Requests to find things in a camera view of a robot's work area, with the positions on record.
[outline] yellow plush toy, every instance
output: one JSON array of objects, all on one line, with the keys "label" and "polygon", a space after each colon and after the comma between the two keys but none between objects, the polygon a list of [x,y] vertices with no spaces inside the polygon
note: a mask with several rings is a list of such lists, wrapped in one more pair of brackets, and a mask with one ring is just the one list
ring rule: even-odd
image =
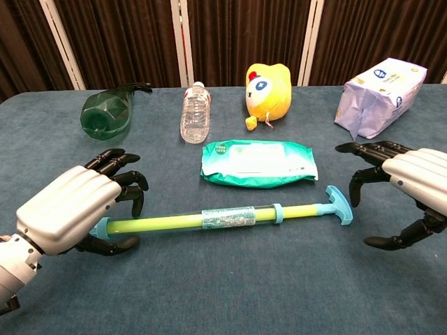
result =
[{"label": "yellow plush toy", "polygon": [[265,122],[282,118],[291,106],[291,72],[283,64],[253,64],[245,77],[245,100],[251,115],[245,120],[247,129],[252,131],[257,121]]}]

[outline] clear plastic bottle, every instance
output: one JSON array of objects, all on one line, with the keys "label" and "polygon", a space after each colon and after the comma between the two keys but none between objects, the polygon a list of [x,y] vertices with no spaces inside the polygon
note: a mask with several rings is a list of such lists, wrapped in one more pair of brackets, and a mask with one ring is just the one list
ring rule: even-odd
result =
[{"label": "clear plastic bottle", "polygon": [[192,144],[205,141],[210,130],[210,93],[202,82],[195,82],[184,94],[180,134]]}]

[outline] dark curtain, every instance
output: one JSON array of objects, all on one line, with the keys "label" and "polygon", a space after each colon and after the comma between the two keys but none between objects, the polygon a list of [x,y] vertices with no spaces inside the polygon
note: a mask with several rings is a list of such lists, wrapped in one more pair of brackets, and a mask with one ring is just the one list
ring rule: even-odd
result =
[{"label": "dark curtain", "polygon": [[425,83],[447,70],[447,1],[326,0],[310,85],[341,85],[392,57],[428,69]]},{"label": "dark curtain", "polygon": [[298,82],[310,0],[188,0],[194,80],[245,86],[254,63],[283,63]]},{"label": "dark curtain", "polygon": [[179,87],[169,0],[55,0],[88,89]]},{"label": "dark curtain", "polygon": [[27,91],[73,89],[38,0],[0,0],[0,102]]}]

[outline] blue tablecloth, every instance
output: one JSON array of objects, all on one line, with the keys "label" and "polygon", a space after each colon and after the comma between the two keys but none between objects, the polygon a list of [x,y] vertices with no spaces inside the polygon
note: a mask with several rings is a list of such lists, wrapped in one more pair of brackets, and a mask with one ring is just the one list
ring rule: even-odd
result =
[{"label": "blue tablecloth", "polygon": [[[369,168],[334,147],[350,142],[333,123],[341,87],[293,88],[289,113],[274,129],[248,132],[243,87],[211,88],[205,143],[284,140],[311,147],[319,180],[269,190],[200,178],[202,145],[179,136],[183,89],[136,92],[130,132],[104,142],[85,134],[80,111],[93,91],[15,96],[0,105],[0,232],[15,231],[15,210],[54,178],[104,149],[141,156],[123,169],[149,180],[143,216],[202,209],[327,202],[325,188],[348,195],[352,174]],[[424,85],[413,107],[374,140],[447,151],[447,85]],[[131,203],[110,213],[130,216]],[[281,226],[143,234],[139,247],[111,258],[70,251],[44,257],[0,317],[0,334],[445,334],[447,243],[434,235],[386,252],[363,239],[391,236],[423,217],[388,183],[363,187],[350,226],[336,216]]]}]

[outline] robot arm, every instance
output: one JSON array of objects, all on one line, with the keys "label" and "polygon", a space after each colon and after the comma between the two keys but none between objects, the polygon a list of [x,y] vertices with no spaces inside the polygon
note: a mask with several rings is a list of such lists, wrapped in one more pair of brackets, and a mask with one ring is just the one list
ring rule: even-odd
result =
[{"label": "robot arm", "polygon": [[353,207],[360,204],[363,184],[389,181],[416,201],[424,218],[393,237],[368,237],[364,242],[375,248],[393,251],[442,232],[447,227],[447,154],[433,149],[417,151],[393,142],[345,143],[335,148],[349,152],[375,165],[357,171],[349,184]]},{"label": "robot arm", "polygon": [[149,188],[146,178],[136,171],[115,175],[139,159],[122,149],[104,151],[63,173],[17,210],[17,232],[0,237],[0,315],[20,306],[15,293],[36,275],[43,255],[72,248],[116,255],[139,242],[129,237],[112,243],[89,234],[117,202],[132,200],[132,215],[140,215],[143,191]]}]

